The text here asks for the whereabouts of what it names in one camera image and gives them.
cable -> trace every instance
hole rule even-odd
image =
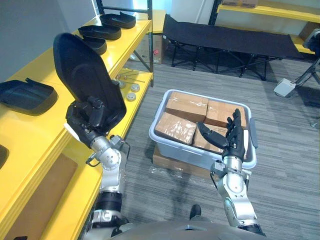
[[[213,184],[214,184],[214,186],[215,186],[216,190],[218,190],[217,184],[216,184],[216,182],[215,182],[214,178],[212,177],[212,173],[211,173],[211,172],[210,172],[210,178],[211,178],[211,180],[212,180],[212,182],[213,182]]]
[[[296,87],[302,87],[303,84],[305,84],[311,77],[313,77],[313,74],[311,74],[306,80],[304,80],[302,83],[297,84]]]
[[[126,154],[126,160],[128,160],[131,146],[130,146],[130,144],[127,143],[125,140],[120,140],[120,142],[123,143],[123,144],[126,144],[126,145],[129,147],[129,148],[128,148],[128,153]]]

brown cardboard box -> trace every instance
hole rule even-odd
[[[314,29],[320,29],[320,24],[308,21],[299,33],[299,37],[302,38],[302,40],[306,40]]]
[[[213,130],[223,136],[226,136],[227,129],[224,127],[219,127],[219,126],[212,126],[209,124],[205,124],[210,130]],[[195,130],[195,135],[194,135],[194,143],[193,146],[200,148],[200,149],[205,149],[209,150],[211,152],[215,152],[217,154],[222,154],[223,150],[210,144],[207,140],[204,139],[204,137],[201,135],[199,128],[197,127]]]
[[[154,130],[160,136],[191,145],[196,130],[196,124],[164,112]]]
[[[26,236],[28,240],[40,239],[76,169],[77,164],[61,154],[34,191],[4,239],[13,240],[22,236]]]
[[[153,63],[162,64],[165,51],[167,49],[169,41],[167,39],[163,39],[161,35],[153,35]],[[149,63],[149,38],[148,35],[144,36],[139,46],[135,50],[141,58]]]
[[[162,168],[180,171],[183,173],[199,176],[202,178],[210,178],[210,171],[208,169],[195,166],[183,161],[179,161],[173,158],[162,156],[159,152],[158,146],[156,145],[153,153],[153,164],[158,165]]]
[[[258,0],[242,0],[241,7],[255,8],[258,5]]]
[[[233,118],[232,114],[236,109],[240,110],[241,113],[241,125],[245,129],[247,127],[245,109],[242,106],[229,104],[219,101],[209,101],[204,120],[205,124],[218,126],[225,128],[227,126],[227,118]]]
[[[239,0],[223,0],[223,5],[231,5],[231,6],[237,6],[239,4]]]
[[[207,107],[207,98],[174,91],[166,104],[165,111],[196,123],[205,120]]]

yellow shelf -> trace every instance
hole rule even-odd
[[[152,29],[154,34],[162,34],[165,23],[166,10],[154,9],[152,10]],[[147,20],[148,14],[137,13],[135,15],[137,20]]]
[[[292,39],[292,42],[294,43],[296,49],[298,49],[298,51],[300,53],[305,53],[305,54],[316,54],[314,51],[311,51],[310,49],[308,48],[305,48],[303,46],[304,44],[304,40],[302,40],[301,37],[297,36],[297,35],[290,35],[291,39]]]
[[[99,22],[99,18],[95,17],[88,24],[99,24]],[[118,74],[150,27],[150,20],[137,21],[135,27],[121,30],[121,38],[107,41],[107,51],[101,57],[111,78]],[[147,74],[148,78],[153,77],[152,73]],[[0,239],[5,237],[43,177],[71,139],[63,124],[66,122],[67,107],[74,98],[56,74],[52,48],[8,80],[24,81],[27,77],[54,87],[58,93],[58,100],[52,108],[40,116],[14,112],[0,105],[1,144],[10,151],[6,163],[0,170],[0,181],[5,183],[1,187],[0,197]],[[126,116],[128,122],[132,121],[137,108],[135,106],[134,111],[128,111],[131,114],[130,117]],[[119,132],[122,126],[129,127],[125,124],[118,126]]]
[[[120,73],[125,73],[127,71],[129,70],[123,69]],[[124,80],[140,85],[140,91],[135,93],[136,100],[124,100],[127,112],[119,124],[110,131],[109,135],[125,137],[148,89],[153,74],[149,72],[133,71],[128,73],[128,75],[137,73],[139,73],[139,75],[130,76],[136,80]],[[124,96],[131,92],[130,83],[126,83],[125,88],[121,89]],[[91,153],[92,150],[74,139],[71,140],[68,146],[64,149],[63,154],[77,162],[78,169],[65,190],[50,222],[42,234],[41,239],[76,239],[79,236],[88,213],[94,204],[101,182],[101,167],[98,166],[93,168],[85,164],[85,161]]]
[[[255,8],[220,4],[217,12],[220,10],[270,15],[281,18],[320,23],[320,8],[298,6],[274,1],[259,0],[258,5]]]

white wall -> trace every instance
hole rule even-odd
[[[269,0],[277,3],[298,5],[310,8],[320,8],[320,0]],[[221,10],[218,13],[215,25],[257,29],[266,32],[299,35],[306,21],[285,17],[252,14],[247,12]]]
[[[172,0],[171,16],[178,22],[208,24],[214,0]]]
[[[94,16],[91,0],[1,0],[0,82]]]

plastic storage bin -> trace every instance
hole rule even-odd
[[[222,156],[219,154],[206,151],[203,149],[199,149],[194,146],[182,144],[182,143],[169,140],[164,137],[156,135],[155,127],[158,121],[160,120],[163,112],[166,109],[168,99],[170,98],[172,92],[180,92],[180,93],[207,98],[209,100],[242,106],[245,111],[246,122],[248,123],[247,128],[249,132],[249,138],[248,138],[249,143],[248,143],[248,149],[246,152],[246,160],[243,162],[242,167],[245,169],[251,169],[256,165],[257,163],[256,148],[258,147],[256,124],[255,124],[255,120],[251,116],[251,110],[248,106],[238,102],[218,99],[218,98],[209,97],[209,96],[203,96],[203,95],[194,94],[186,91],[175,90],[175,89],[170,89],[165,92],[162,102],[160,103],[156,111],[154,120],[149,129],[149,136],[152,140],[157,142],[159,152],[161,153],[161,155],[168,158],[177,159],[192,165],[196,165],[198,167],[205,168],[205,169],[210,169],[212,163],[215,160],[222,160]]]

